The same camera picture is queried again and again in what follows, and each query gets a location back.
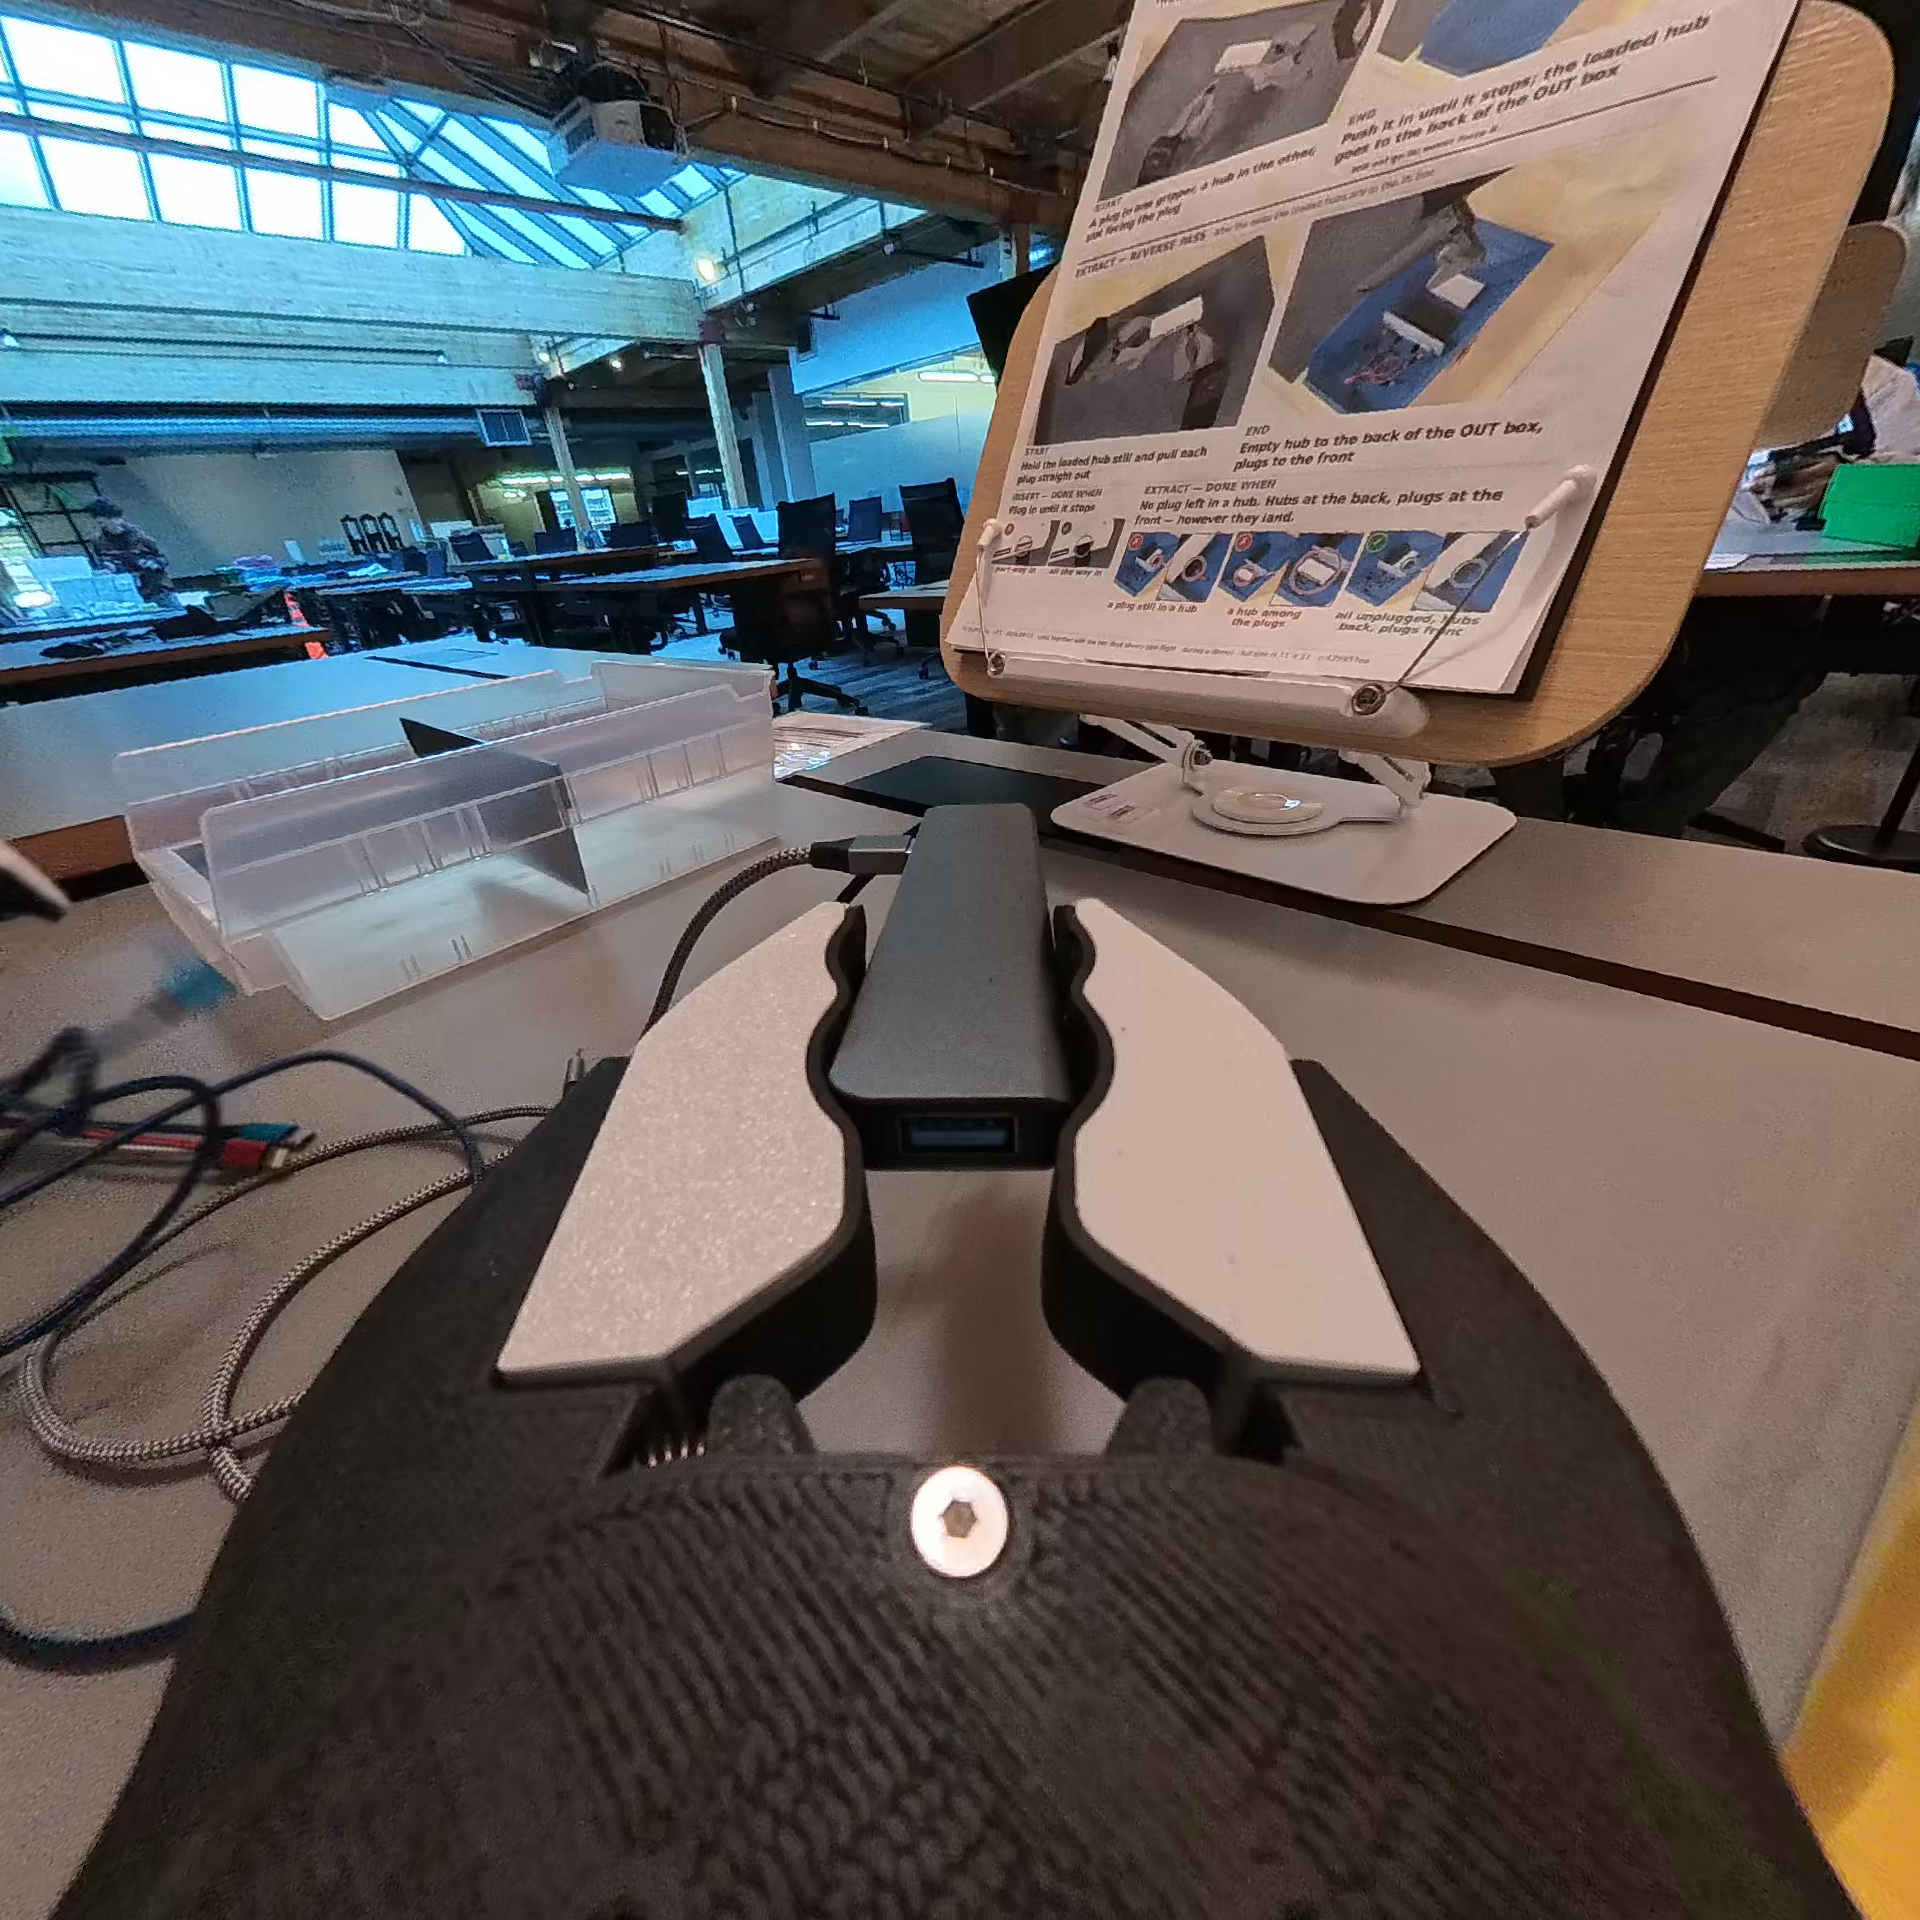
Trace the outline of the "black desk pad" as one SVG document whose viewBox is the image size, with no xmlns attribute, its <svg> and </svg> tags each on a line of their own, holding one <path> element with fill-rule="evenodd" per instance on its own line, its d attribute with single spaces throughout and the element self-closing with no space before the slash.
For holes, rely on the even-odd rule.
<svg viewBox="0 0 1920 1920">
<path fill-rule="evenodd" d="M 837 793 L 924 816 L 940 804 L 1020 804 L 1044 827 L 1058 808 L 1101 790 L 1104 782 L 1055 776 L 951 755 L 917 755 L 872 774 L 837 782 Z"/>
</svg>

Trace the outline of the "rows of office desks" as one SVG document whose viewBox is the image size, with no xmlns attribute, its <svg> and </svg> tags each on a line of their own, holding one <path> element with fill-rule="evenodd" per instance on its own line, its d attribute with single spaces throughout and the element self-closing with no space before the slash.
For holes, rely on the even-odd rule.
<svg viewBox="0 0 1920 1920">
<path fill-rule="evenodd" d="M 569 554 L 516 556 L 471 564 L 428 579 L 410 571 L 382 571 L 363 581 L 333 581 L 305 587 L 319 621 L 266 621 L 242 611 L 238 624 L 208 633 L 182 633 L 176 621 L 131 621 L 120 628 L 91 625 L 58 634 L 5 634 L 1 685 L 81 685 L 84 677 L 117 677 L 157 662 L 253 658 L 274 652 L 303 652 L 324 645 L 325 633 L 346 633 L 346 614 L 371 611 L 375 603 L 423 603 L 435 617 L 451 617 L 456 603 L 476 610 L 503 607 L 535 593 L 584 594 L 593 587 L 637 591 L 647 594 L 724 593 L 770 581 L 781 587 L 830 587 L 833 564 L 816 556 L 780 556 L 771 548 L 745 556 L 698 559 L 693 554 L 644 556 L 639 548 L 574 551 Z"/>
</svg>

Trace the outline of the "yellow plastic bin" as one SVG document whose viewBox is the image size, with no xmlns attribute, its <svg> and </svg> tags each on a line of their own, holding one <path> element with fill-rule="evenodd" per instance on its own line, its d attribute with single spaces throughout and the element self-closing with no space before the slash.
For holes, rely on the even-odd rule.
<svg viewBox="0 0 1920 1920">
<path fill-rule="evenodd" d="M 1867 1546 L 1787 1747 L 1787 1776 L 1858 1913 L 1918 1914 L 1918 1499 Z"/>
</svg>

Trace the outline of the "grey desk with wood edge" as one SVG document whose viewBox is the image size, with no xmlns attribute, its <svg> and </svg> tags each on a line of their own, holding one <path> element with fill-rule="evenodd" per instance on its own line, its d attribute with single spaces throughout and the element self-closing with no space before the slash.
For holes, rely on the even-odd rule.
<svg viewBox="0 0 1920 1920">
<path fill-rule="evenodd" d="M 137 860 L 127 808 L 161 813 L 156 850 L 195 842 L 229 801 L 325 797 L 343 776 L 454 774 L 417 763 L 403 722 L 534 758 L 552 752 L 580 829 L 598 902 L 657 882 L 626 868 L 621 836 L 667 858 L 660 875 L 780 845 L 776 783 L 765 773 L 770 672 L 659 658 L 588 658 L 504 647 L 495 671 L 449 677 L 421 664 L 352 654 L 174 685 L 5 709 L 5 842 L 47 879 Z"/>
<path fill-rule="evenodd" d="M 1916 600 L 1918 553 L 1818 546 L 1809 551 L 1715 551 L 1696 598 L 1865 598 Z"/>
</svg>

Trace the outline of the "black usb adapter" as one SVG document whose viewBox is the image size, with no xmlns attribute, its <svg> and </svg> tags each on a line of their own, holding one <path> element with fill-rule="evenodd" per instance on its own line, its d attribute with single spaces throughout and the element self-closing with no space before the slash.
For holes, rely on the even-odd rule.
<svg viewBox="0 0 1920 1920">
<path fill-rule="evenodd" d="M 1074 1088 L 1028 808 L 924 814 L 829 1087 L 874 1169 L 1054 1166 Z"/>
</svg>

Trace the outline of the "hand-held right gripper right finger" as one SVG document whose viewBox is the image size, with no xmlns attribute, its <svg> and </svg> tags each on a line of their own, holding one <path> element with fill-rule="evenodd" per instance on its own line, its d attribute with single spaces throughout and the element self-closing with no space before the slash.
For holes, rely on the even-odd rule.
<svg viewBox="0 0 1920 1920">
<path fill-rule="evenodd" d="M 1181 1379 L 1211 1407 L 1268 1385 L 1402 1389 L 1421 1362 L 1287 1045 L 1103 899 L 1054 919 L 1068 1117 L 1044 1319 L 1120 1397 Z"/>
</svg>

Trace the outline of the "wooden display board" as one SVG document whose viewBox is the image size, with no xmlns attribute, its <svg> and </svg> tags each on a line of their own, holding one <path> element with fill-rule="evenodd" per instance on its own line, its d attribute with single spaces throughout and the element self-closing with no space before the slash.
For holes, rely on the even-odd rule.
<svg viewBox="0 0 1920 1920">
<path fill-rule="evenodd" d="M 1671 650 L 1812 323 L 1891 97 L 1893 55 L 1869 17 L 1796 7 L 1523 699 L 1303 691 L 1255 675 L 1108 664 L 996 667 L 961 637 L 973 556 L 957 564 L 943 607 L 953 685 L 980 702 L 1076 710 L 1108 728 L 1169 722 L 1434 764 L 1516 764 L 1579 744 L 1644 691 Z"/>
</svg>

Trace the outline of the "clear plastic bin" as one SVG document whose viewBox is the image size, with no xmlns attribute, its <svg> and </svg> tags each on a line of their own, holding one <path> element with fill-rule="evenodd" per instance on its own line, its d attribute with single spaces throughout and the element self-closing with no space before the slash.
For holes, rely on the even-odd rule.
<svg viewBox="0 0 1920 1920">
<path fill-rule="evenodd" d="M 200 821 L 195 842 L 164 850 L 153 848 L 161 813 L 182 819 L 187 804 L 131 804 L 124 819 L 137 863 L 179 932 L 236 992 L 285 989 L 320 1019 L 724 862 L 660 875 L 667 858 L 641 829 L 626 829 L 632 850 L 621 863 L 647 867 L 657 882 L 598 902 L 588 880 L 580 898 L 489 853 L 451 774 L 372 773 L 343 776 L 317 801 L 229 801 Z"/>
</svg>

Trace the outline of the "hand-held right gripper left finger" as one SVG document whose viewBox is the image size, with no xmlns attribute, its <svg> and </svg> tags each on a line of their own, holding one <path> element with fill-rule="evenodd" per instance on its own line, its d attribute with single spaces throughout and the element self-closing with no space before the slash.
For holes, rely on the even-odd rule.
<svg viewBox="0 0 1920 1920">
<path fill-rule="evenodd" d="M 495 1358 L 509 1385 L 816 1391 L 875 1317 L 869 1187 L 829 1054 L 866 964 L 826 902 L 634 1044 Z"/>
</svg>

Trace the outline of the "plain wooden board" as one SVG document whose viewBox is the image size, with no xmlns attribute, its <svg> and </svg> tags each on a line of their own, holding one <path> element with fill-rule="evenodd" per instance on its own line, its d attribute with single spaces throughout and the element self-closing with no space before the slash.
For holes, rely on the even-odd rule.
<svg viewBox="0 0 1920 1920">
<path fill-rule="evenodd" d="M 1895 222 L 1843 229 L 1769 398 L 1756 449 L 1825 436 L 1860 388 L 1860 373 L 1882 332 L 1884 314 L 1905 271 L 1907 241 Z"/>
</svg>

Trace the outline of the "white laminated checklist sheet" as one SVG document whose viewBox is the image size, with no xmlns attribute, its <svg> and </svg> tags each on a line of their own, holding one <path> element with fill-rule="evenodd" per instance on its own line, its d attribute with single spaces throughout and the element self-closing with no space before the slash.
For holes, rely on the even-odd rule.
<svg viewBox="0 0 1920 1920">
<path fill-rule="evenodd" d="M 926 731 L 920 722 L 841 710 L 791 710 L 771 722 L 774 778 L 810 776 L 830 761 L 902 734 Z"/>
</svg>

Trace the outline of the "green plastic bin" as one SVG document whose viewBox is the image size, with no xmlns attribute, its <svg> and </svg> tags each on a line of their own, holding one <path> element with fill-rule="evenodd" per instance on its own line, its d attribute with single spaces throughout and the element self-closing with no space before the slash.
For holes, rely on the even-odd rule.
<svg viewBox="0 0 1920 1920">
<path fill-rule="evenodd" d="M 1918 548 L 1918 476 L 1918 462 L 1842 462 L 1818 505 L 1822 536 L 1873 548 Z"/>
</svg>

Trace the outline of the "black divider panel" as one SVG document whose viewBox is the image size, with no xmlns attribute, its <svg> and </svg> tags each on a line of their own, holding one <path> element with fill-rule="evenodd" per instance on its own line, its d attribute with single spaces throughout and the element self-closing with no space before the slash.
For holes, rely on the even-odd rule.
<svg viewBox="0 0 1920 1920">
<path fill-rule="evenodd" d="M 525 868 L 588 898 L 569 783 L 555 763 L 415 718 L 399 725 L 417 758 L 458 761 L 451 787 L 458 801 L 474 808 L 489 853 L 513 854 Z"/>
</svg>

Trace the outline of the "white rounded base plate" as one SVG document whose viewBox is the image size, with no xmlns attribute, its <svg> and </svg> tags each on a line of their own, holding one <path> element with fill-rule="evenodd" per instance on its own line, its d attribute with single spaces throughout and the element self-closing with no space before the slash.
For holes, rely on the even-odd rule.
<svg viewBox="0 0 1920 1920">
<path fill-rule="evenodd" d="M 1350 763 L 1357 778 L 1312 776 L 1192 747 L 1061 802 L 1051 823 L 1129 854 L 1357 906 L 1428 899 L 1516 823 L 1498 802 L 1430 797 L 1424 763 Z"/>
</svg>

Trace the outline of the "ceiling projector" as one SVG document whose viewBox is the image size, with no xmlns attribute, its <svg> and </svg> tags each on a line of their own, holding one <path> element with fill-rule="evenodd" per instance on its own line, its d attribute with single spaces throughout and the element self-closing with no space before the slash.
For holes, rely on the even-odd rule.
<svg viewBox="0 0 1920 1920">
<path fill-rule="evenodd" d="M 569 189 L 639 197 L 670 180 L 686 157 L 670 108 L 632 72 L 574 66 L 569 97 L 548 127 L 548 167 Z"/>
</svg>

